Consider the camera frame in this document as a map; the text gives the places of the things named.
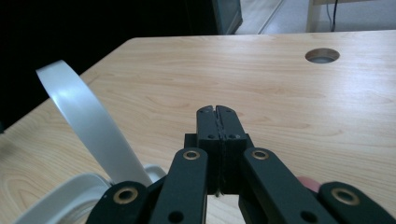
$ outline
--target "metal grommet ring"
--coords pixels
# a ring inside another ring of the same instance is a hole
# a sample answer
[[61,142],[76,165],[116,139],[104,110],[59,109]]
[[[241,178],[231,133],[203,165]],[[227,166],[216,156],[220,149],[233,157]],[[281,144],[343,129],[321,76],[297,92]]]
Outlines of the metal grommet ring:
[[251,156],[254,157],[257,160],[266,160],[270,157],[270,155],[268,153],[266,153],[265,151],[262,150],[254,150],[251,152]]
[[137,198],[138,192],[136,188],[125,187],[119,189],[113,197],[115,203],[126,204],[131,203]]
[[197,160],[198,158],[200,158],[200,156],[201,155],[199,154],[199,152],[194,151],[194,150],[189,150],[189,151],[186,151],[185,153],[183,153],[184,159],[189,160],[189,161]]
[[358,205],[361,203],[358,195],[349,189],[336,188],[332,189],[332,196],[339,201],[347,205]]

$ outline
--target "floor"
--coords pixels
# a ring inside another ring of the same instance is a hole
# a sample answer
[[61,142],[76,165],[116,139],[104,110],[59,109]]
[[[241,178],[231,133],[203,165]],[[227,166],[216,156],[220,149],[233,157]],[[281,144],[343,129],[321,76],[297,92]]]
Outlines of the floor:
[[[244,22],[236,34],[305,33],[308,2],[309,0],[241,0]],[[328,5],[331,18],[333,7],[334,4]],[[319,10],[318,26],[313,32],[330,32],[331,23],[327,6],[324,5]],[[396,30],[395,11],[395,0],[338,4],[335,32]]]

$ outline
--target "wood grain surface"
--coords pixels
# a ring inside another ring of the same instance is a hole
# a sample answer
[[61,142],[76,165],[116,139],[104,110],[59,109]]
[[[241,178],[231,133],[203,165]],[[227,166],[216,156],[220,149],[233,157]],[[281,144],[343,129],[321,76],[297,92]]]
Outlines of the wood grain surface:
[[[256,147],[396,216],[396,31],[132,39],[82,75],[142,163],[167,171],[206,105],[234,109]],[[340,53],[310,63],[311,49]],[[0,223],[87,172],[107,177],[48,100],[0,135]],[[243,223],[208,196],[207,223]]]

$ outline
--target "light wood tabletop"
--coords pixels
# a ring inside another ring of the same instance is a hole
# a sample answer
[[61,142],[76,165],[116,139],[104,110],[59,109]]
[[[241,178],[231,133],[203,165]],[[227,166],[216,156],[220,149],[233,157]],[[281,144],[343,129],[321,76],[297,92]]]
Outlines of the light wood tabletop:
[[[348,183],[396,217],[395,40],[396,31],[135,38],[81,77],[143,164],[168,171],[196,110],[226,105],[295,175]],[[339,59],[305,58],[320,48]],[[0,223],[90,172],[107,177],[46,101],[0,135]],[[244,222],[229,195],[208,196],[206,218]]]

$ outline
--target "gray floor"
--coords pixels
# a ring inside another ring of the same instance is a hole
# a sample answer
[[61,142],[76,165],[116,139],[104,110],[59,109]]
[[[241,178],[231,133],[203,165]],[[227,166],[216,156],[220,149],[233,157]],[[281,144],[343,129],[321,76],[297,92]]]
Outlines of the gray floor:
[[[308,0],[283,0],[270,20],[265,23],[261,34],[305,33],[308,2]],[[334,4],[329,5],[331,17],[333,6]],[[338,4],[335,23],[335,32],[396,30],[396,0]],[[330,30],[325,5],[321,7],[318,26],[314,32],[330,32]]]

